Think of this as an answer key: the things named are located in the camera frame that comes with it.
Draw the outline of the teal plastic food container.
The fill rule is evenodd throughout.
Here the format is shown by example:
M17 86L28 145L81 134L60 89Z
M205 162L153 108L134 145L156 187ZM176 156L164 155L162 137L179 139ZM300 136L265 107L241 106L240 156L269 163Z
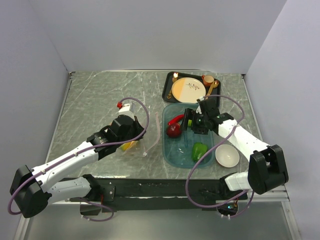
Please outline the teal plastic food container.
M162 155L167 163L177 168L191 169L196 164L192 159L193 146L201 143L211 149L215 145L214 134L195 134L190 128L177 138L171 138L166 134L168 122L185 113L186 108L196 110L197 104L172 103L166 106L162 112Z

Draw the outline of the yellow green mango toy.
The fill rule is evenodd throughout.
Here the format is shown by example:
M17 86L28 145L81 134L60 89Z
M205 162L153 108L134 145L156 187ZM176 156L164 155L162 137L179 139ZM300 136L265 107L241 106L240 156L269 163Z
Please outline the yellow green mango toy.
M137 144L137 141L131 141L131 142L127 142L124 143L120 146L120 149L125 152L128 151L129 149L133 148L135 145Z

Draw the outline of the gold spoon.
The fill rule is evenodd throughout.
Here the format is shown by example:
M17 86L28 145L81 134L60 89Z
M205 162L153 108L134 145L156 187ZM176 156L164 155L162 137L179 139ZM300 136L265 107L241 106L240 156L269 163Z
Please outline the gold spoon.
M220 85L220 81L219 81L219 80L214 80L214 81L212 82L212 84L210 85L210 87L209 87L209 89L208 89L208 92L207 92L205 98L207 99L208 96L210 96L210 95L212 94L213 89L216 89L219 85Z

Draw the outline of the green apple toy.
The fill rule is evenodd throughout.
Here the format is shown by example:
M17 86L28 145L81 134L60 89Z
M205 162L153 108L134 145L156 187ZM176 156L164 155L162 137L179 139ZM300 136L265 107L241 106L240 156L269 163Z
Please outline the green apple toy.
M192 126L192 120L188 120L188 124L187 124L189 127L191 127Z

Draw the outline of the cream orange plate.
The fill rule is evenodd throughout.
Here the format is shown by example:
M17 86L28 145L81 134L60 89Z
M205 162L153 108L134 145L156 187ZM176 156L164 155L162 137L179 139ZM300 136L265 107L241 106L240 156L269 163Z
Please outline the cream orange plate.
M206 95L206 88L195 78L183 77L174 83L172 95L178 102L195 104Z

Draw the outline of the gold fork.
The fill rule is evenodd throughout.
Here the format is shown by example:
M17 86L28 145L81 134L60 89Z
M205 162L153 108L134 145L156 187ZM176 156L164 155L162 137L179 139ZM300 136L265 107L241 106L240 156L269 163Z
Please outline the gold fork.
M167 98L168 100L172 98L172 89L173 89L174 83L177 81L177 79L178 79L178 76L177 76L177 75L173 75L173 76L172 76L171 89L170 89L168 95L166 96L166 98Z

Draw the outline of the black base frame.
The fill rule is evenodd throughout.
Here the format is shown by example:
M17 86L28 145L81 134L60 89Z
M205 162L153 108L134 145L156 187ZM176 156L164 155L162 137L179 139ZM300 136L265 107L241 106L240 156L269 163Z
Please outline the black base frame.
M248 195L230 191L222 180L217 179L130 179L93 178L93 189L84 199L101 203L114 211L133 210L183 210L200 205L214 205L234 196L246 200Z

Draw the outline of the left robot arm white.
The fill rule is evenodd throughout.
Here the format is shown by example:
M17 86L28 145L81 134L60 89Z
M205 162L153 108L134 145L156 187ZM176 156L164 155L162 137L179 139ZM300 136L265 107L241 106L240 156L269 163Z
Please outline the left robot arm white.
M110 125L88 137L73 153L67 153L38 168L21 166L16 170L10 187L19 214L25 218L37 215L49 203L49 193L45 187L52 187L75 167L98 161L114 153L122 144L141 139L145 132L137 117L119 115Z

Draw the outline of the green bell pepper toy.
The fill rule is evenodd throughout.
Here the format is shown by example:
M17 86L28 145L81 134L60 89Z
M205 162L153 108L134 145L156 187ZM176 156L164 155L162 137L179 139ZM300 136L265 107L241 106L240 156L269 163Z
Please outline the green bell pepper toy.
M191 151L191 158L194 162L197 162L208 150L207 145L201 143L201 142L196 142Z

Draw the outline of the white bowl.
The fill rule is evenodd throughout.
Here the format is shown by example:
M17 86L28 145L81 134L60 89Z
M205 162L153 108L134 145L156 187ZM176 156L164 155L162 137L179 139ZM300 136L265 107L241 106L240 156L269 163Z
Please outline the white bowl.
M240 161L238 151L231 145L222 144L215 150L216 161L225 168L233 168Z

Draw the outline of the orange small cup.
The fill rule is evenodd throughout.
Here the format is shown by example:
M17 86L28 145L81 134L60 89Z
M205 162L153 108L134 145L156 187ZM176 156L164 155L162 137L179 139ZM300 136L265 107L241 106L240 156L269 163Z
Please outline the orange small cup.
M212 83L215 81L214 77L211 75L202 75L201 79L205 87L210 87Z

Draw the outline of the red chili toy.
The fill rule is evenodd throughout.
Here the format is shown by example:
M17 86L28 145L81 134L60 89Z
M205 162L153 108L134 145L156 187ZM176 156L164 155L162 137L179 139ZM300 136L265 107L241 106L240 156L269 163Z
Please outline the red chili toy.
M178 123L178 122L181 121L183 118L184 118L184 114L180 114L180 115L174 117L173 119L171 119L171 120L167 123L167 125L168 125L168 126L171 126L172 124Z

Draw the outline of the red apple toy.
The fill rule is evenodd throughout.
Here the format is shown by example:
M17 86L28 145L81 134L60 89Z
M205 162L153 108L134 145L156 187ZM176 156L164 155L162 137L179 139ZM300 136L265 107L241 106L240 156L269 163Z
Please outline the red apple toy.
M179 123L173 123L166 129L166 135L170 138L178 138L181 134L182 131Z

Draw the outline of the black serving tray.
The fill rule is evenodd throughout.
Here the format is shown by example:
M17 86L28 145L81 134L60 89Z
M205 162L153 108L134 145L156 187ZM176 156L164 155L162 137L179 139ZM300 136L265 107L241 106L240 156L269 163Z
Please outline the black serving tray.
M203 80L202 80L202 75L194 75L194 74L187 74L187 73L182 73L182 72L174 72L174 71L171 71L167 74L166 76L166 80L165 80L165 83L164 83L164 87L163 87L163 91L162 91L162 99L166 102L169 102L169 103L180 103L179 101L177 101L173 94L172 94L172 97L171 99L167 99L167 95L171 89L171 86L172 86L172 79L173 79L173 75L176 75L177 76L177 80L178 79L181 79L181 78L194 78L196 80L199 80L202 84L203 84ZM206 89L206 94L209 90L210 86L209 87L205 87ZM215 89L213 89L211 95L214 95L213 99L215 100L215 105L217 107L219 107L220 105L220 91L221 91L221 83L219 81L219 86Z

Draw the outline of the clear zip top bag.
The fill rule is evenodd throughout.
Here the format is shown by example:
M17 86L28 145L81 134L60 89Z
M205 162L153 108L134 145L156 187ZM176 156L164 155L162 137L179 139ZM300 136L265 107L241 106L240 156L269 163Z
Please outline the clear zip top bag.
M123 155L134 156L134 157L146 157L148 152L155 147L161 137L161 127L159 121L159 113L155 112L154 115L149 117L149 124L146 133L143 138L136 140L137 143L134 147L127 151L122 151Z

